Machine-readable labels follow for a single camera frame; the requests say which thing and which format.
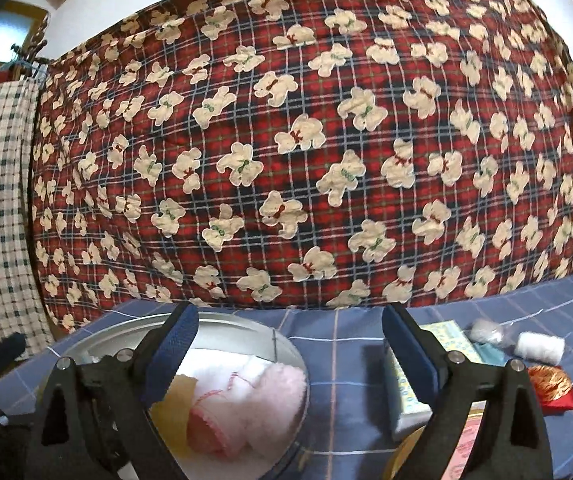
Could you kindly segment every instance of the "white roll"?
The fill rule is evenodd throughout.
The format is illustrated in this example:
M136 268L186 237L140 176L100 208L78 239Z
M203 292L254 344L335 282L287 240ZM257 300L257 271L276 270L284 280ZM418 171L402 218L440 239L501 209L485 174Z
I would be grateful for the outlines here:
M515 355L523 359L557 366L563 358L564 338L535 332L518 336Z

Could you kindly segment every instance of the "plaid curtain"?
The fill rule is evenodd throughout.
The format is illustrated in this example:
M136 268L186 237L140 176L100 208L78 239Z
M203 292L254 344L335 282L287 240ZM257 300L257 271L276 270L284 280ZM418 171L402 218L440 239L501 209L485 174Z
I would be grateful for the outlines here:
M26 335L30 357L52 342L26 242L26 186L39 84L0 84L0 341Z
M573 272L573 61L531 0L166 0L49 67L38 269L131 297L481 298Z

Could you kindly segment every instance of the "teal object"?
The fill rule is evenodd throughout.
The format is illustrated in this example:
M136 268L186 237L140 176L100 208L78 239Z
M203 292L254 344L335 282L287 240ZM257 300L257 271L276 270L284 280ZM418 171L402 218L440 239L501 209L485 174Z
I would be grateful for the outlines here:
M473 343L473 348L487 365L504 366L511 358L491 343Z

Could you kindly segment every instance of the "beige checkered fabric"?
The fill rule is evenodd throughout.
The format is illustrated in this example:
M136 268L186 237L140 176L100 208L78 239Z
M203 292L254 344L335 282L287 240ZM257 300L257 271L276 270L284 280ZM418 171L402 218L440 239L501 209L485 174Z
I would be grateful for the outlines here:
M26 183L38 106L34 80L0 84L0 340L26 335L30 357L52 342L26 242Z

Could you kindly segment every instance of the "yellow cloth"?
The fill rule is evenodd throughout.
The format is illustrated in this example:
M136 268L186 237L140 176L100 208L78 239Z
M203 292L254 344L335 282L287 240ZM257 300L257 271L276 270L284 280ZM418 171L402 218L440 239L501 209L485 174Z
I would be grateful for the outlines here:
M189 453L186 425L197 382L193 377L175 376L164 399L156 402L149 411L164 444L176 458Z

